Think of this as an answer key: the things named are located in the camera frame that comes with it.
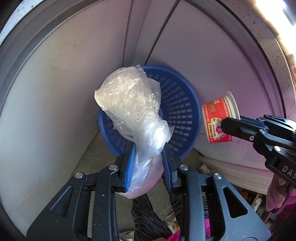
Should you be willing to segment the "gloved right hand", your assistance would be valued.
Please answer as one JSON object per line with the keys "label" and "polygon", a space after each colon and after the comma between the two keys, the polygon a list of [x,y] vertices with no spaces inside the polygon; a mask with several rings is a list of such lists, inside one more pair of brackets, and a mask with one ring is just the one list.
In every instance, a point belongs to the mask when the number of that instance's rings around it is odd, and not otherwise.
{"label": "gloved right hand", "polygon": [[274,174],[266,195],[266,211],[280,214],[287,206],[295,205],[295,188]]}

